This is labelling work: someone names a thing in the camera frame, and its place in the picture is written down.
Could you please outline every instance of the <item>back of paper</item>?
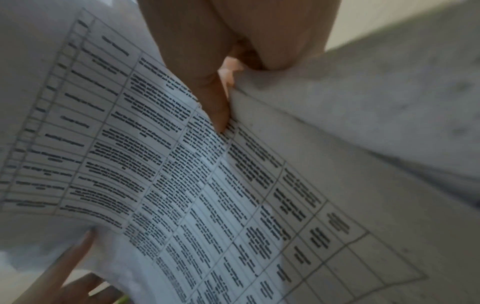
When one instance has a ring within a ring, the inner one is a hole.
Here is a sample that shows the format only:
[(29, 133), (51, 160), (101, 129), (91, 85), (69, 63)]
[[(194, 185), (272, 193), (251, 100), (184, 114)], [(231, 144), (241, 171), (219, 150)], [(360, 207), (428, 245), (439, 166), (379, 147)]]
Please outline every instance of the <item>back of paper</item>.
[(0, 248), (83, 266), (137, 304), (480, 302), (480, 217), (231, 92), (217, 135), (128, 0), (1, 9)]

